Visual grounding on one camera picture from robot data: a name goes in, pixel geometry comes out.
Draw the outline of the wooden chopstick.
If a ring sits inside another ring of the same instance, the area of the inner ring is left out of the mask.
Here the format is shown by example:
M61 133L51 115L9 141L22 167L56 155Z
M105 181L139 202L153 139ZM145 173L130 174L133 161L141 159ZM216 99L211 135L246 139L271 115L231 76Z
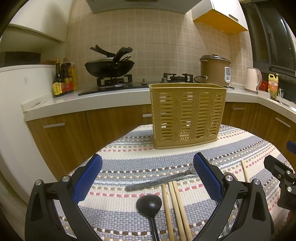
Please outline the wooden chopstick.
M165 209L165 214L166 214L166 223L167 223L167 227L168 227L169 241L174 241L175 237L174 237L174 231L173 231L173 226L172 226L172 222L171 222L170 207L169 207L168 196L167 196L165 184L162 184L162 194L163 194L164 209Z
M184 204L183 201L181 199L180 196L180 192L177 186L177 182L176 181L172 181L173 185L174 185L174 190L175 190L175 194L177 197L177 201L178 201L178 206L179 206L179 210L180 210L180 214L182 217L182 222L183 222L183 227L184 227L184 231L185 231L185 235L186 235L186 240L192 240L192 233L191 233L191 229L188 223L188 219L185 213L185 208L184 208Z
M184 227L183 227L182 217L180 214L178 201L177 201L177 197L175 194L174 185L172 182L169 182L169 189L170 189L170 193L171 193L171 200L172 200L172 204L174 207L174 212L175 212L175 216L176 216L180 239L181 239L181 241L186 241L186 235L185 235L185 231L184 231Z
M243 169L245 182L249 182L249 174L248 174L247 166L246 166L244 160L241 160L241 166L242 166L242 169Z

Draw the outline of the steel fork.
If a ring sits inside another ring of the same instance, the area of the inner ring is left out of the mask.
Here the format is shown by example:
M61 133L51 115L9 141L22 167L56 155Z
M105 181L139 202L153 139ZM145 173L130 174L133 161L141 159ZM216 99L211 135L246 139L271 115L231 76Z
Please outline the steel fork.
M176 181L177 179L183 178L187 175L197 175L197 172L193 166L190 166L185 172L182 172L182 173L173 174L170 176L166 176L163 178L159 178L159 179L144 182L144 183L128 185L125 187L125 191L130 192L130 191L141 190L149 187L159 186L161 184L165 184L170 181Z

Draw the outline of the black plastic ladle spoon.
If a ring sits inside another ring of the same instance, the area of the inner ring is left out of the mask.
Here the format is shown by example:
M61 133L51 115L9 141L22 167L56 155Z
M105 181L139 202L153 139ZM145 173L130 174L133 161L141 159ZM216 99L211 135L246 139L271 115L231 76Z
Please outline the black plastic ladle spoon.
M162 200L154 194L144 195L138 198L136 207L138 212L145 216L149 221L151 235L153 241L159 241L158 230L155 222L155 217L162 207Z

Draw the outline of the steel sink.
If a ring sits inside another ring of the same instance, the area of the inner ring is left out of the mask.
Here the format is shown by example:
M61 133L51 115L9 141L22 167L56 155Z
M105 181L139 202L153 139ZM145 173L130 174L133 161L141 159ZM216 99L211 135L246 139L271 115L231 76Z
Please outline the steel sink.
M285 102L282 102L282 101L277 100L277 99L274 99L274 101L277 102L277 103L279 103L279 104L281 104L281 105L283 105L283 106L285 106L286 108L291 109L292 111L295 111L296 110L295 107L293 107L293 106L291 106L291 105L289 105L289 104L287 104Z

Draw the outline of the yellow oil bottle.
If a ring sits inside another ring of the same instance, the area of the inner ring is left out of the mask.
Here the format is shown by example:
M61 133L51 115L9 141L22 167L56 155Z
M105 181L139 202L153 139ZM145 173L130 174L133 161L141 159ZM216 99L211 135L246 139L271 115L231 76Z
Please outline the yellow oil bottle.
M276 99L278 95L278 74L269 74L268 75L268 92L270 98Z

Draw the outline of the striped woven table mat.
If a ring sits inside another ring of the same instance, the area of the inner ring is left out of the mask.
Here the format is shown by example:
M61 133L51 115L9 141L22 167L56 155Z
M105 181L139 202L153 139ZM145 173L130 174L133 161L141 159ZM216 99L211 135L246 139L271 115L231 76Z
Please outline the striped woven table mat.
M245 161L250 179L258 179L264 189L274 232L280 233L288 218L288 210L277 205L279 182L264 168L264 158L285 157L270 142L232 126L222 125L218 139L208 144L187 148L158 150L152 145L152 126L135 128L123 137L99 150L102 170L96 177L84 201L78 206L94 231L103 240L151 240L149 222L136 208L139 197L162 195L161 186L132 192L128 185L156 180L186 171L194 154L202 153L222 172L244 181L241 160Z

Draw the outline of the tan plastic utensil basket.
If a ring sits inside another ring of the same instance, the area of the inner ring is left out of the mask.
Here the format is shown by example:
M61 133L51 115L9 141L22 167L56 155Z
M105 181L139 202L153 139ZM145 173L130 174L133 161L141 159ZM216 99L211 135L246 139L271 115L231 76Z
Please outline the tan plastic utensil basket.
M224 112L227 90L215 84L150 84L152 143L156 149L214 142Z

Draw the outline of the brown rice cooker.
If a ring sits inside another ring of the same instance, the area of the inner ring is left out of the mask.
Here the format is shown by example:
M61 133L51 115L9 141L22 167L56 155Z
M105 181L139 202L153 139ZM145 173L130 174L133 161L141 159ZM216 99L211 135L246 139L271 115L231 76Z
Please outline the brown rice cooker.
M201 77L204 83L229 86L231 80L231 61L218 55L203 55L200 58Z

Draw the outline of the dark window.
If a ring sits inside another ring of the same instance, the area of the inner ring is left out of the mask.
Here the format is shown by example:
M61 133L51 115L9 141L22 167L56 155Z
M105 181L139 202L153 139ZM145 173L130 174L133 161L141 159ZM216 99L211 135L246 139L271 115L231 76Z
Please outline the dark window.
M253 66L295 78L295 47L288 25L269 1L242 1Z

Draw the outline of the dark soy sauce bottle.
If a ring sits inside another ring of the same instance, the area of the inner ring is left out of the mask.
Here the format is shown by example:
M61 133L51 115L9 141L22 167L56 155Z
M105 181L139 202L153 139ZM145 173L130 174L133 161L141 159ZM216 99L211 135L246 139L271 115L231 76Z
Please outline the dark soy sauce bottle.
M59 59L56 59L55 68L55 77L52 83L53 97L60 97L65 95L65 82L62 79Z

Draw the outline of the red label sauce bottle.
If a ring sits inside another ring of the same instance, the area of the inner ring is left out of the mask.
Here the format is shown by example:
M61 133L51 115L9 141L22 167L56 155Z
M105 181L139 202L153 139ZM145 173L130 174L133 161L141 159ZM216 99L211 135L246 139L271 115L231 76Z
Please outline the red label sauce bottle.
M66 93L71 93L74 91L74 81L72 74L72 65L68 61L67 57L63 59L63 63L61 65L62 77L65 82L65 91Z

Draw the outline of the black wok with lid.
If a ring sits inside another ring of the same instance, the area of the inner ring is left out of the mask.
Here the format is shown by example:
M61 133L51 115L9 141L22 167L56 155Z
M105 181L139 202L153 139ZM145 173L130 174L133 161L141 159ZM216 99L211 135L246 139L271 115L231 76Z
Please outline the black wok with lid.
M90 47L92 51L105 55L106 58L92 60L85 63L89 74L97 78L116 78L126 75L134 66L131 56L123 56L133 51L131 47L121 47L117 53L111 53L101 49L98 45Z

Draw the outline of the range hood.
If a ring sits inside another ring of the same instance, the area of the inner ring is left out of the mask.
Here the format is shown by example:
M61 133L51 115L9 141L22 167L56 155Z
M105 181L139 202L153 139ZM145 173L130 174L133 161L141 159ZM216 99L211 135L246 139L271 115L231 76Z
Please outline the range hood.
M162 9L185 14L201 0L159 0L159 1L125 1L97 0L86 1L93 13L115 9Z

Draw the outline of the white upper left cabinet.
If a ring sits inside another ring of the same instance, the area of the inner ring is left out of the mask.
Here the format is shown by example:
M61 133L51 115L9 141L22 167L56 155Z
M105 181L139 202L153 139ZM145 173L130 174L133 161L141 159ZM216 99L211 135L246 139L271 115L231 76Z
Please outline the white upper left cabinet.
M28 1L1 36L1 52L42 53L67 39L73 1Z

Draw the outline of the white orange wall cabinet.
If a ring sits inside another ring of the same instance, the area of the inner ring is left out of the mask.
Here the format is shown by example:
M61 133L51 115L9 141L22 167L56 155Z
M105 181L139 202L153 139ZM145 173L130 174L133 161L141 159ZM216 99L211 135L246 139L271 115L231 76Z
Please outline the white orange wall cabinet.
M202 0L192 9L193 21L232 35L248 31L238 0Z

